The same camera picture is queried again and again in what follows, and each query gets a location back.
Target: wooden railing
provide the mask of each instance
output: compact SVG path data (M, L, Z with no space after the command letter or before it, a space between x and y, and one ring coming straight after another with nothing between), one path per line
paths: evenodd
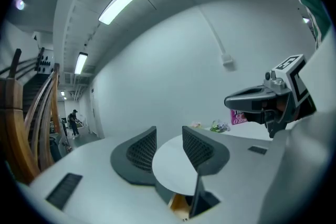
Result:
M41 171L54 163L50 153L49 131L52 114L55 132L60 133L57 113L59 64L55 64L54 71L39 89L24 119L23 86L17 79L39 65L41 53L35 59L37 63L30 59L29 61L32 61L32 63L25 66L28 70L15 78L18 72L24 70L23 68L17 69L18 66L27 62L19 62L20 54L21 51L17 49L11 66L5 71L0 71L0 74L2 74L9 70L8 77L0 79L0 143L15 178L20 182L29 184ZM39 103L40 106L29 146L29 129Z

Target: pink sign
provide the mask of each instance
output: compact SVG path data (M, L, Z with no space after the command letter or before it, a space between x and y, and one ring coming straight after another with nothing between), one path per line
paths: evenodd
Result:
M231 110L231 124L236 125L243 122L247 122L247 119L242 119L241 117L242 114L243 114L242 111Z

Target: wooden staircase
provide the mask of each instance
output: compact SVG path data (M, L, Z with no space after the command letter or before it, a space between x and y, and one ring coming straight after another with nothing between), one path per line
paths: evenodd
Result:
M37 74L24 87L18 82L28 72L38 70L42 52L20 62L21 50L17 49L11 66L0 70L0 74L8 72L7 78L0 78L0 146L15 179L25 184L54 163L49 145L51 116L55 132L61 133L57 112L59 64L50 75Z
M31 80L29 80L24 85L24 87L23 87L23 98L22 98L22 109L23 109L23 117L24 118L26 118L28 110L31 107L35 96L37 95L38 91L43 86L43 84L46 82L48 77L49 77L48 74L36 74ZM30 147L31 147L31 139L33 137L33 131L34 131L34 125L35 125L37 113L39 111L39 108L41 107L42 100L43 100L45 95L46 95L46 92L44 91L41 95L41 98L40 98L39 102L37 103L36 110L35 110L35 113L33 115L33 118L32 118L31 124L30 124L29 134L28 134L28 141L29 141L29 146Z

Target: flower bouquet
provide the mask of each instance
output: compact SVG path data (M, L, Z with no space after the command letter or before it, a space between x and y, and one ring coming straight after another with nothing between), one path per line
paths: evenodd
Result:
M220 120L213 121L210 131L217 132L217 133L224 133L225 131L230 131L231 128L226 122L221 122Z
M191 127L202 128L201 123L195 121L192 122Z

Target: staircase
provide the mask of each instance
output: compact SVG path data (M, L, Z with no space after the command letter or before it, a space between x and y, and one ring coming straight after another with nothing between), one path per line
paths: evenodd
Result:
M22 99L22 108L23 108L23 117L24 119L26 118L27 112L33 102L34 97L38 93L39 89L41 86L44 84L44 82L47 80L49 77L48 74L36 74L31 80L29 80L23 87L23 99ZM29 136L28 136L28 141L29 141L29 146L31 146L31 139L33 135L33 129L35 125L35 119L37 117L38 110L41 106L42 100L44 95L46 94L46 91L43 92L38 104L37 108L35 110L33 120L31 121L30 129L29 129Z

